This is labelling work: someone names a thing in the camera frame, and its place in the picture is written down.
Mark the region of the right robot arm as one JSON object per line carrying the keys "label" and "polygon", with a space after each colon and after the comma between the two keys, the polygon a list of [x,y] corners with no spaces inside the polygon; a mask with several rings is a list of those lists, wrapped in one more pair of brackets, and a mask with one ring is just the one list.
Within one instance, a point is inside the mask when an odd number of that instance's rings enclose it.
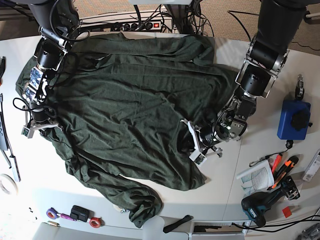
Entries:
{"label": "right robot arm", "polygon": [[25,112],[21,134],[31,139],[35,131],[59,128],[57,113],[49,106],[50,82],[56,77],[74,43],[82,41],[79,14],[72,0],[23,0],[39,24],[41,39],[34,51],[35,65],[29,77],[17,84]]}

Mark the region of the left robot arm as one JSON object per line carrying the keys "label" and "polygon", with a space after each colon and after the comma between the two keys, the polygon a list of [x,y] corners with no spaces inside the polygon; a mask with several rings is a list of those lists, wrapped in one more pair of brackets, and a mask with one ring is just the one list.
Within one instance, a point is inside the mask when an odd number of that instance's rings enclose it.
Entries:
{"label": "left robot arm", "polygon": [[292,42],[309,5],[318,0],[263,0],[258,14],[257,33],[251,39],[235,82],[238,87],[229,102],[210,125],[199,127],[183,120],[192,136],[194,149],[190,160],[197,165],[206,161],[208,150],[219,157],[216,145],[238,140],[247,129],[247,119],[256,109],[256,99],[269,95],[288,57]]}

